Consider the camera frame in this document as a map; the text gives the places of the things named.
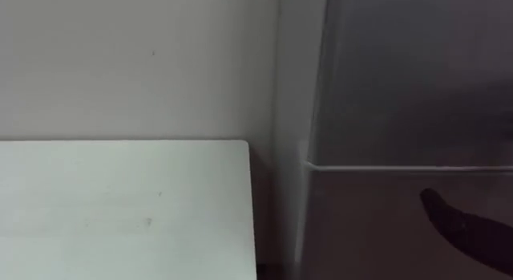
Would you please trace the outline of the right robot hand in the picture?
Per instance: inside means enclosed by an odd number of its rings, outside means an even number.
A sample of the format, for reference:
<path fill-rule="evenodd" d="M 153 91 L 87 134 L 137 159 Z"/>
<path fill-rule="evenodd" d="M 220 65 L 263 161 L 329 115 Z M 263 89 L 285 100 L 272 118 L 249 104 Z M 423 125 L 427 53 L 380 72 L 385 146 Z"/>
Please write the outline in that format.
<path fill-rule="evenodd" d="M 433 227 L 455 249 L 512 276 L 511 226 L 456 209 L 433 189 L 423 189 L 419 196 Z"/>

